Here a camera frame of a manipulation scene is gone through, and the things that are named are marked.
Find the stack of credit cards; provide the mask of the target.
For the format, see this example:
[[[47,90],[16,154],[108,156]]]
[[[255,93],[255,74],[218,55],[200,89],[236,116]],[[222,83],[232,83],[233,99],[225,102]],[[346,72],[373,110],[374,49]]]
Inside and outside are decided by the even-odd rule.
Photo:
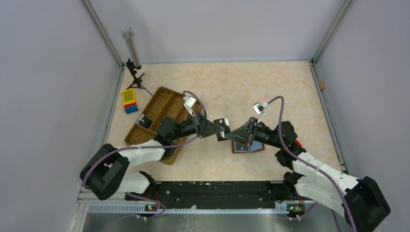
[[[141,127],[146,129],[149,129],[152,123],[153,121],[149,119],[145,114],[140,114],[140,116],[136,120],[137,125],[140,125]]]

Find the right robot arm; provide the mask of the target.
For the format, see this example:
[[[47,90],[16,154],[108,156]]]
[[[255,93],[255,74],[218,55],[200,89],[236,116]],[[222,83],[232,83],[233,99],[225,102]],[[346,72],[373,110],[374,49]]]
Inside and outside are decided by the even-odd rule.
[[[340,214],[356,232],[372,232],[391,213],[377,182],[338,171],[307,152],[297,141],[289,121],[275,129],[251,117],[242,127],[225,134],[226,139],[249,147],[260,142],[279,148],[278,162],[291,170],[284,176],[283,192],[289,199],[314,200]]]

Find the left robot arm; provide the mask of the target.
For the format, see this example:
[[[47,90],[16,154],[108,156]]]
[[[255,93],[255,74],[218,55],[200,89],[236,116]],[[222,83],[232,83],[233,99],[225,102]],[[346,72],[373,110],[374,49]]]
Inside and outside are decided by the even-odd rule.
[[[188,119],[177,123],[165,117],[157,129],[157,135],[149,141],[116,148],[104,144],[80,172],[84,188],[91,190],[101,201],[107,200],[118,192],[134,192],[142,199],[149,200],[155,194],[152,178],[139,172],[124,180],[129,168],[147,162],[169,158],[174,151],[189,143],[175,144],[174,141],[193,135],[195,139],[223,133],[225,128],[206,119],[196,112]]]

